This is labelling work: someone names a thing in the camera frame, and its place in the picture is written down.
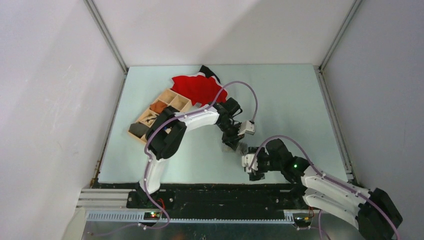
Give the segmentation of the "grey striped underwear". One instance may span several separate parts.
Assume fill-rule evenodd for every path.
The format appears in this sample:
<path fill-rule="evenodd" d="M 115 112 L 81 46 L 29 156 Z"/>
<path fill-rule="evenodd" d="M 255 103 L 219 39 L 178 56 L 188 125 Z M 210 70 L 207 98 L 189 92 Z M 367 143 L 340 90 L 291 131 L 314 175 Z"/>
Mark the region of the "grey striped underwear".
<path fill-rule="evenodd" d="M 239 141 L 236 145 L 229 146 L 228 144 L 222 144 L 222 152 L 224 153 L 236 153 L 238 155 L 245 155 L 249 151 L 249 147 L 246 142 Z"/>

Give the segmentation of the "wooden compartment organizer box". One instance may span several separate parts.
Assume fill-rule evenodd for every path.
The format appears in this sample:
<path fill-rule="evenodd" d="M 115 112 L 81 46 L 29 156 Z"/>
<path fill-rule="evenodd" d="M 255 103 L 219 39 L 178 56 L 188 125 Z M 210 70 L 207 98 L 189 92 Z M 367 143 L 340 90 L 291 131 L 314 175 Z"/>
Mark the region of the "wooden compartment organizer box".
<path fill-rule="evenodd" d="M 190 99 L 166 88 L 149 107 L 128 128 L 128 134 L 140 143 L 146 144 L 146 133 L 153 126 L 159 114 L 171 106 L 177 112 L 187 112 L 193 105 Z"/>

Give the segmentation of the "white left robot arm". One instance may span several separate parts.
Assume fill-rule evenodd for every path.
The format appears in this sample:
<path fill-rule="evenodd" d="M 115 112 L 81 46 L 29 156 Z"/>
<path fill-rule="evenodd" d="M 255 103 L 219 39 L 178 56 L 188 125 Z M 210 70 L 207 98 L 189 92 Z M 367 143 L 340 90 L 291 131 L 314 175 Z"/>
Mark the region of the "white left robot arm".
<path fill-rule="evenodd" d="M 166 107 L 145 135 L 147 142 L 144 153 L 147 155 L 147 163 L 139 182 L 143 191 L 138 201 L 145 208 L 156 206 L 156 191 L 160 188 L 167 160 L 178 151 L 184 135 L 189 131 L 216 125 L 222 131 L 224 147 L 239 154 L 245 152 L 247 146 L 242 142 L 245 135 L 240 132 L 242 123 L 234 119 L 242 111 L 239 103 L 232 97 L 224 103 L 206 104 L 189 112 L 178 112 L 171 106 Z"/>

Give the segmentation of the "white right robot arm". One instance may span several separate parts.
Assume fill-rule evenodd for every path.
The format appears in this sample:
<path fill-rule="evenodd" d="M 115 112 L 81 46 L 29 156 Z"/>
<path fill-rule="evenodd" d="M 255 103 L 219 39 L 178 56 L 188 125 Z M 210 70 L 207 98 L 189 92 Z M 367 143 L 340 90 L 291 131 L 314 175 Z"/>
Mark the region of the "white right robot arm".
<path fill-rule="evenodd" d="M 280 172 L 293 185 L 291 204 L 322 210 L 351 224 L 366 240 L 399 239 L 403 217 L 387 192 L 343 182 L 316 167 L 308 156 L 293 155 L 279 137 L 242 151 L 241 165 L 250 181 Z"/>

